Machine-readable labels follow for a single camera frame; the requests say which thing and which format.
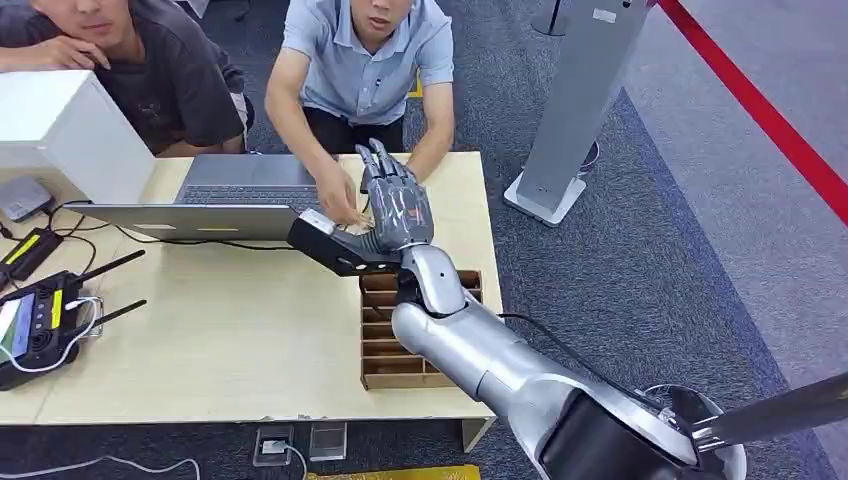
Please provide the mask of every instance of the power adapter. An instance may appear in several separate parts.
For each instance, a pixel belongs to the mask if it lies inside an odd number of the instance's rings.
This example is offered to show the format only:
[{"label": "power adapter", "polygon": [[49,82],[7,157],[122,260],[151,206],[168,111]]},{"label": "power adapter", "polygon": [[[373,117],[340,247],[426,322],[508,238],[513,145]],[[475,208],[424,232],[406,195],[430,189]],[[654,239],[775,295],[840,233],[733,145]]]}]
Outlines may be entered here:
[{"label": "power adapter", "polygon": [[9,253],[0,260],[0,288],[10,280],[26,280],[64,241],[50,230],[33,228]]}]

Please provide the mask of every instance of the white box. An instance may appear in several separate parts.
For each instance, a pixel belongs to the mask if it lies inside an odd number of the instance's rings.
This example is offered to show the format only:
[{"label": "white box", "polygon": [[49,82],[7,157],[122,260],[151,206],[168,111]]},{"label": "white box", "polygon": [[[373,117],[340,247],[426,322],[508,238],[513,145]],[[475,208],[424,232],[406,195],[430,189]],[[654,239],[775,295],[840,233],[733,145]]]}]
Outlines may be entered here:
[{"label": "white box", "polygon": [[61,201],[81,199],[55,191],[64,177],[95,203],[138,203],[153,161],[92,72],[0,74],[0,177],[35,173]]}]

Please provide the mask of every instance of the cardboard box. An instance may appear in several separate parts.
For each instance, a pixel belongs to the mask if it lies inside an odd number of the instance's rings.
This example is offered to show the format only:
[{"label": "cardboard box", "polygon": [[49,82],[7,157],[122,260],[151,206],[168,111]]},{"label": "cardboard box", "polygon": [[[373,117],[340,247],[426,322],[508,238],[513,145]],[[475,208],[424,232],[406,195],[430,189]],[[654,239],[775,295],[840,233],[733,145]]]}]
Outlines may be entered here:
[{"label": "cardboard box", "polygon": [[[459,279],[483,301],[480,272],[462,270]],[[407,351],[392,331],[397,295],[395,275],[378,273],[360,278],[362,385],[372,388],[437,388],[454,384],[424,358]]]}]

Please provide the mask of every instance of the wooden table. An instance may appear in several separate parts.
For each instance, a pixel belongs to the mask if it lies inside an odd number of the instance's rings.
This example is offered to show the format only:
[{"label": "wooden table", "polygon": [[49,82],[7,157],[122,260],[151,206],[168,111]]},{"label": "wooden table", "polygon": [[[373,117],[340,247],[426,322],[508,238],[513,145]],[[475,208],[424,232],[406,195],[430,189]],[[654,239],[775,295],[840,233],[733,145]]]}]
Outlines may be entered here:
[{"label": "wooden table", "polygon": [[[361,177],[358,156],[340,161]],[[159,160],[146,202],[170,203],[190,164]],[[458,269],[479,270],[485,303],[501,311],[480,155],[449,154],[426,186],[434,244]],[[364,205],[364,196],[359,201]],[[63,212],[57,223],[78,218]],[[80,235],[97,245],[96,265],[144,248],[141,259],[90,287],[107,311],[140,298],[149,303],[109,323],[61,372],[0,393],[0,423],[452,418],[463,419],[466,451],[491,425],[491,411],[458,388],[366,391],[357,280],[339,278],[299,252],[140,245],[113,228]],[[79,271],[89,253],[69,239],[32,278]]]}]

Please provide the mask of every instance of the white cable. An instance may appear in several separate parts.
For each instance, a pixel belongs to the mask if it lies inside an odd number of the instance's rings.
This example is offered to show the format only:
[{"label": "white cable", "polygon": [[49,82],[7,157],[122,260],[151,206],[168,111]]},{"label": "white cable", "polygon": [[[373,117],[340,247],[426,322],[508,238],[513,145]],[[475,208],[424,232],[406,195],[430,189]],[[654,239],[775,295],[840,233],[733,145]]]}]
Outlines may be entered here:
[{"label": "white cable", "polygon": [[306,480],[306,459],[303,458],[303,454],[300,453],[300,450],[292,447],[289,444],[283,445],[283,448],[285,448],[286,450],[291,450],[292,452],[296,453],[298,457],[300,457],[300,464],[303,465],[303,480]]},{"label": "white cable", "polygon": [[74,300],[73,302],[66,304],[65,310],[73,310],[73,309],[79,307],[80,305],[82,305],[83,303],[91,303],[94,306],[94,308],[92,309],[93,312],[91,313],[91,321],[88,322],[88,325],[85,327],[85,330],[83,330],[82,333],[80,333],[79,335],[74,337],[70,341],[70,343],[68,343],[68,346],[65,347],[65,351],[62,353],[62,357],[59,358],[59,360],[56,363],[54,363],[53,365],[50,365],[49,367],[27,368],[27,367],[24,367],[23,365],[21,365],[20,363],[18,363],[18,361],[15,360],[15,357],[12,356],[11,352],[6,350],[6,347],[4,347],[3,345],[0,345],[0,352],[5,353],[6,356],[9,357],[9,361],[12,362],[12,366],[14,366],[18,370],[25,372],[25,373],[49,372],[50,370],[53,370],[54,368],[58,367],[59,365],[62,365],[62,363],[65,362],[65,359],[68,358],[68,354],[71,352],[71,347],[73,347],[74,344],[79,341],[79,339],[88,335],[88,332],[90,332],[91,329],[94,328],[94,322],[96,322],[98,318],[103,316],[103,299],[100,298],[100,297],[80,297],[80,298]]},{"label": "white cable", "polygon": [[112,455],[104,455],[102,457],[96,458],[94,460],[89,460],[89,461],[83,462],[83,463],[77,463],[77,464],[74,464],[74,465],[65,465],[63,467],[48,468],[48,469],[45,469],[45,470],[37,470],[37,471],[34,471],[34,472],[0,473],[0,478],[15,479],[15,478],[37,477],[39,475],[50,475],[52,473],[66,472],[68,470],[76,470],[78,468],[89,467],[91,465],[94,465],[95,463],[100,463],[103,460],[112,460],[113,462],[123,463],[125,465],[130,465],[132,467],[135,467],[135,468],[137,468],[137,469],[139,469],[143,472],[154,473],[154,474],[155,473],[170,472],[171,470],[175,470],[176,468],[182,466],[183,464],[190,463],[194,466],[195,479],[200,480],[200,465],[198,465],[197,462],[193,458],[186,458],[185,460],[181,460],[180,462],[175,463],[175,464],[171,465],[170,467],[149,468],[149,467],[145,467],[144,465],[139,465],[139,464],[132,462],[130,460],[125,460],[123,458],[113,457]]}]

